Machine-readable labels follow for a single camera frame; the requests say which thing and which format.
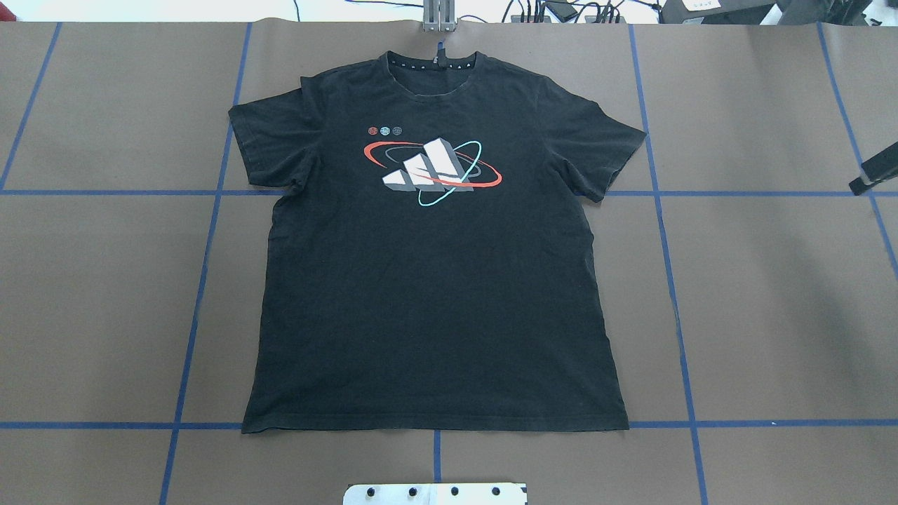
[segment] graphic print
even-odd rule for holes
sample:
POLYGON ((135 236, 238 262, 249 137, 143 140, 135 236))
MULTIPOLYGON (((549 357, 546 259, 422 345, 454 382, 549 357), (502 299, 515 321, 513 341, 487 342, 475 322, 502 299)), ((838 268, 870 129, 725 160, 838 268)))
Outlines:
POLYGON ((365 156, 383 168, 387 166, 377 161, 376 156, 382 155, 396 164, 402 163, 403 168, 394 170, 384 175, 383 185, 394 191, 417 191, 418 204, 421 207, 430 207, 443 201, 455 191, 473 191, 474 188, 491 188, 502 182, 502 174, 492 165, 480 160, 483 146, 477 140, 471 140, 452 147, 451 144, 437 138, 426 144, 415 142, 373 142, 365 146, 365 156), (475 156, 465 154, 461 150, 467 146, 476 146, 475 156), (400 159, 394 157, 391 152, 401 151, 404 156, 400 159), (462 166, 459 157, 467 160, 462 166), (482 174, 480 166, 486 166, 495 174, 495 178, 488 182, 472 182, 471 179, 482 174), (438 198, 425 202, 421 196, 425 192, 443 193, 438 198))

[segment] crew neckline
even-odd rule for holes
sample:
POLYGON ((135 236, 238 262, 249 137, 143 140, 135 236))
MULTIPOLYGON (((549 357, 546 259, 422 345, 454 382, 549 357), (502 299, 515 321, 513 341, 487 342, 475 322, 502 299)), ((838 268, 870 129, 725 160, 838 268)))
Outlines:
POLYGON ((471 87, 471 85, 477 80, 478 76, 483 73, 483 67, 486 65, 487 61, 486 55, 479 51, 475 51, 473 54, 466 58, 447 58, 446 68, 440 68, 440 66, 432 59, 408 58, 403 55, 396 54, 392 51, 383 53, 378 59, 379 66, 383 70, 383 73, 386 75, 386 78, 390 82, 392 87, 397 89, 406 97, 412 100, 417 100, 419 102, 439 102, 441 100, 447 100, 461 94, 465 89, 471 87), (391 66, 401 66, 404 68, 414 70, 420 69, 423 71, 438 70, 443 72, 452 72, 455 69, 470 69, 471 74, 468 75, 468 78, 465 79, 463 83, 455 86, 452 90, 446 93, 419 94, 411 91, 409 88, 405 87, 405 85, 396 80, 396 76, 391 71, 391 66))

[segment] t-shirt sleeve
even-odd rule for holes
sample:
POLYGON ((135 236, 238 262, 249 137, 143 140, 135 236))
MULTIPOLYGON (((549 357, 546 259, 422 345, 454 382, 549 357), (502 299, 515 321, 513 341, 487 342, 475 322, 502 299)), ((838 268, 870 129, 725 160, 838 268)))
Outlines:
POLYGON ((567 186, 599 201, 646 134, 609 118, 592 102, 545 77, 537 113, 551 167, 567 186))
POLYGON ((312 87, 233 106, 234 137, 250 184, 302 189, 318 163, 321 104, 312 87))

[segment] black t-shirt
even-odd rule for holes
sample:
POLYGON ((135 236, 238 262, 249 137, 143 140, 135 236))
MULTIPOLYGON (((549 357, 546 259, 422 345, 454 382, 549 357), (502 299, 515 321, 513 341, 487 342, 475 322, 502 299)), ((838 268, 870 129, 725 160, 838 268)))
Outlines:
POLYGON ((645 134, 482 53, 380 58, 230 110, 269 235, 244 433, 625 430, 576 194, 645 134))

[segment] red object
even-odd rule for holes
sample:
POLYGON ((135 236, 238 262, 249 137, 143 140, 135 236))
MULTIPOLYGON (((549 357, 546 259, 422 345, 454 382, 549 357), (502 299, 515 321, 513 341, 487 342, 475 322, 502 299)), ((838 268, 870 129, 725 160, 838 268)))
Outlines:
POLYGON ((15 14, 7 9, 3 2, 0 2, 0 21, 15 21, 15 14))

